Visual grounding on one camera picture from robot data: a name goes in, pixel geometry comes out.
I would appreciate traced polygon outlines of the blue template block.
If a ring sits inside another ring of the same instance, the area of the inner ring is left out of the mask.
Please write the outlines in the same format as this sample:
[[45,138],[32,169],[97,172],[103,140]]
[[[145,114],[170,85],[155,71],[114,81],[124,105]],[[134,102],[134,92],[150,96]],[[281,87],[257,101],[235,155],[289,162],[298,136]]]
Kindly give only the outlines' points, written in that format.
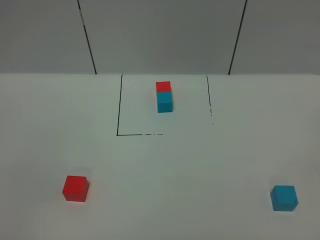
[[171,91],[157,92],[156,98],[158,113],[169,113],[173,111],[173,96]]

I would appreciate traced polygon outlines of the red template block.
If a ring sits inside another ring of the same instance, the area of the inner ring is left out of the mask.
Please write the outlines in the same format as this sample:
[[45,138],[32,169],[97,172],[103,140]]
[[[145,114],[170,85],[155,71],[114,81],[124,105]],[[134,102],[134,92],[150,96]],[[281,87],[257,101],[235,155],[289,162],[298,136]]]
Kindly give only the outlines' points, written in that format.
[[158,81],[156,84],[156,92],[171,92],[171,82],[170,81]]

